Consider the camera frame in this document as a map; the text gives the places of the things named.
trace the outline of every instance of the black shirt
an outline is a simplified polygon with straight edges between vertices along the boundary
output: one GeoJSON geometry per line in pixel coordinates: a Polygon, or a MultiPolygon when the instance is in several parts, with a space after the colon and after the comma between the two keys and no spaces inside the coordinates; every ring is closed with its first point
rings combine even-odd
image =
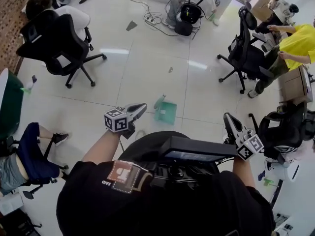
{"type": "Polygon", "coordinates": [[[133,181],[122,184],[118,163],[74,166],[57,204],[64,236],[225,236],[234,230],[240,236],[270,236],[275,228],[269,203],[232,172],[211,176],[194,190],[186,184],[164,189],[151,187],[150,174],[134,166],[133,181]]]}

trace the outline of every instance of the handheld controller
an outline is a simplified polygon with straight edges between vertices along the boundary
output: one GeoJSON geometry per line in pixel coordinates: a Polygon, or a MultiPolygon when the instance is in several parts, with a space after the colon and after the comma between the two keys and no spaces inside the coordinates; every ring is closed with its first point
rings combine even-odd
{"type": "Polygon", "coordinates": [[[223,120],[228,134],[225,143],[235,144],[240,158],[249,161],[263,150],[264,145],[253,130],[243,127],[240,121],[229,113],[224,114],[223,120]]]}
{"type": "Polygon", "coordinates": [[[116,107],[105,112],[105,126],[113,133],[122,132],[126,139],[135,132],[134,122],[139,119],[147,109],[146,103],[129,104],[116,107]]]}

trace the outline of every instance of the white tiled floor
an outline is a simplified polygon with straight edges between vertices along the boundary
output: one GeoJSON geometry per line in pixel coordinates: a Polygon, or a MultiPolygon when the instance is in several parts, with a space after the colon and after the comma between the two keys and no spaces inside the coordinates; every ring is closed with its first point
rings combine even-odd
{"type": "MultiPolygon", "coordinates": [[[[165,15],[165,5],[149,1],[151,11],[165,15]]],[[[96,81],[90,87],[82,71],[78,71],[72,89],[64,84],[66,77],[51,75],[41,62],[24,59],[19,78],[23,83],[36,75],[31,95],[25,95],[21,124],[16,134],[19,138],[32,121],[52,131],[66,131],[71,138],[56,148],[51,160],[68,164],[70,168],[88,151],[105,132],[103,114],[112,106],[123,106],[133,102],[146,102],[147,112],[136,123],[136,132],[146,133],[174,130],[193,139],[222,142],[223,114],[230,112],[246,126],[252,127],[248,113],[254,113],[260,121],[264,115],[276,109],[279,103],[279,87],[272,84],[260,97],[250,100],[241,95],[241,85],[236,75],[223,83],[220,77],[228,74],[232,67],[217,54],[227,55],[227,47],[239,33],[240,4],[233,1],[221,18],[220,26],[204,20],[194,40],[191,37],[170,37],[153,30],[143,22],[145,8],[129,0],[89,0],[73,6],[91,17],[89,25],[94,51],[105,50],[108,59],[88,62],[85,67],[96,81]],[[126,28],[133,20],[138,26],[130,31],[126,28]],[[154,121],[154,102],[166,94],[166,100],[177,104],[175,125],[154,121]]],[[[174,34],[163,25],[157,27],[174,34]]],[[[254,83],[246,81],[247,91],[254,83]]],[[[126,148],[135,140],[122,139],[126,148]]],[[[122,153],[117,149],[115,159],[122,153]]],[[[264,157],[251,161],[254,176],[263,171],[264,157]]],[[[221,170],[231,170],[232,163],[222,164],[221,170]]],[[[258,190],[269,200],[274,189],[257,181],[258,190]]],[[[55,216],[56,201],[63,180],[50,184],[36,193],[34,201],[24,199],[26,211],[43,236],[61,235],[55,216]]]]}

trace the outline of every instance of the blue shorts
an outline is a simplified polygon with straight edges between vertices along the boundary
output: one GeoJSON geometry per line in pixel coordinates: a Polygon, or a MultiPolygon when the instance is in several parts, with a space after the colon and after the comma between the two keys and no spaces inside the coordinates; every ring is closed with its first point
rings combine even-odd
{"type": "Polygon", "coordinates": [[[17,152],[26,173],[30,180],[57,178],[60,173],[59,166],[44,158],[37,137],[39,137],[39,125],[37,122],[32,122],[24,131],[17,152]]]}

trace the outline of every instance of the sticker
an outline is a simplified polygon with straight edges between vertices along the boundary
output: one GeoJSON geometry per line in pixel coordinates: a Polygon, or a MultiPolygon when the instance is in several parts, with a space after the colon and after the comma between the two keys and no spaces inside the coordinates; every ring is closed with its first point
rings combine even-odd
{"type": "Polygon", "coordinates": [[[115,161],[114,166],[107,179],[125,183],[131,171],[132,164],[128,162],[115,161]]]}

